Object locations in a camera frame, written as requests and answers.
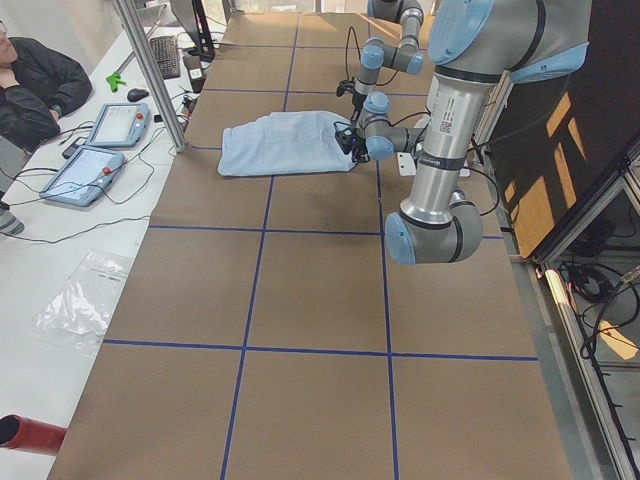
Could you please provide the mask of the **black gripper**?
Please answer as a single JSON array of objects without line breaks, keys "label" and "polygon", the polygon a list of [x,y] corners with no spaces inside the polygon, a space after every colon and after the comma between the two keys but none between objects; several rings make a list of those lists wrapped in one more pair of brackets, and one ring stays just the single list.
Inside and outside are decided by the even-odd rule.
[{"label": "black gripper", "polygon": [[356,78],[343,79],[339,82],[336,88],[336,96],[342,97],[349,93],[351,95],[351,101],[353,105],[353,114],[359,115],[362,111],[365,95],[359,92],[356,88]]},{"label": "black gripper", "polygon": [[361,137],[354,125],[343,121],[333,123],[334,137],[345,155],[350,155],[353,163],[368,163],[370,157],[366,141]]}]

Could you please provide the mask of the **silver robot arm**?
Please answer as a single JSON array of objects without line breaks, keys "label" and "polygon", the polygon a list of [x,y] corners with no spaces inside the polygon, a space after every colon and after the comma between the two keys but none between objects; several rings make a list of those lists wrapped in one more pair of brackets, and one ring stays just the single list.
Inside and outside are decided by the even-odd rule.
[{"label": "silver robot arm", "polygon": [[339,83],[336,95],[341,97],[350,93],[352,96],[353,122],[362,112],[367,95],[375,90],[382,68],[417,75],[424,63],[423,55],[419,52],[424,13],[418,1],[369,1],[367,14],[371,18],[399,25],[401,35],[397,46],[387,44],[378,37],[370,37],[359,54],[357,74]]},{"label": "silver robot arm", "polygon": [[[457,182],[488,92],[508,75],[515,83],[568,75],[584,63],[591,5],[587,1],[445,1],[419,51],[424,22],[416,1],[372,1],[371,17],[400,26],[397,46],[370,38],[356,77],[343,81],[354,112],[337,125],[336,140],[356,162],[383,161],[398,152],[416,166],[412,189],[384,226],[386,247],[400,264],[453,263],[471,256],[483,231],[477,207]],[[418,73],[434,66],[436,89],[422,128],[388,119],[390,102],[377,89],[380,70]]]}]

